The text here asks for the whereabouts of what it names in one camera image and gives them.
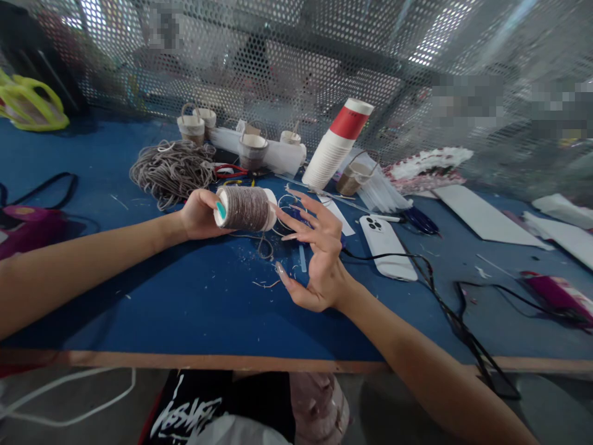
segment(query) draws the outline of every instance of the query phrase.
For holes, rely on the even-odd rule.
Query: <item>bundle of twine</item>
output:
[[[157,199],[158,209],[164,211],[185,201],[192,191],[216,181],[212,165],[215,152],[210,144],[196,147],[190,140],[163,140],[140,150],[130,179]]]

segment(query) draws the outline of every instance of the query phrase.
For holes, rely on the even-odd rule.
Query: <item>right hand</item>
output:
[[[309,262],[309,284],[305,289],[290,278],[280,262],[276,262],[276,271],[292,300],[300,307],[314,312],[321,312],[328,307],[340,310],[349,298],[360,292],[359,288],[364,289],[346,271],[339,258],[342,223],[321,202],[304,193],[294,190],[288,192],[301,198],[303,206],[316,214],[315,218],[311,213],[300,210],[302,218],[310,223],[310,228],[275,206],[276,216],[295,231],[282,240],[296,239],[311,245],[313,257]]]

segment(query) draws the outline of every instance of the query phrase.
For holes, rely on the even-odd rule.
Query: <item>left hand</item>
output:
[[[212,211],[216,210],[217,202],[220,202],[220,199],[210,190],[198,189],[191,193],[180,211],[188,239],[215,238],[232,232],[229,229],[221,229],[214,222]]]

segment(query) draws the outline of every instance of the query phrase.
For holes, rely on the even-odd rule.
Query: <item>white phone case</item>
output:
[[[373,256],[384,253],[406,253],[389,222],[372,216],[363,216],[359,222]],[[381,275],[404,281],[418,280],[414,266],[405,256],[391,255],[374,261]]]

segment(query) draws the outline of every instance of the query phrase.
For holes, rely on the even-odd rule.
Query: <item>perforated metal mesh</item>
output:
[[[477,185],[524,199],[560,191],[591,204],[591,144],[560,148],[530,129],[533,82],[593,77],[586,0],[180,0],[172,6],[179,32],[169,40],[156,33],[165,19],[155,11],[166,4],[21,6],[91,104],[175,117],[195,100],[219,122],[261,120],[276,139],[299,121],[311,151],[355,97],[376,107],[358,144],[379,151],[384,164],[463,145],[476,152],[463,174]],[[439,74],[501,75],[499,125],[436,127],[431,85]]]

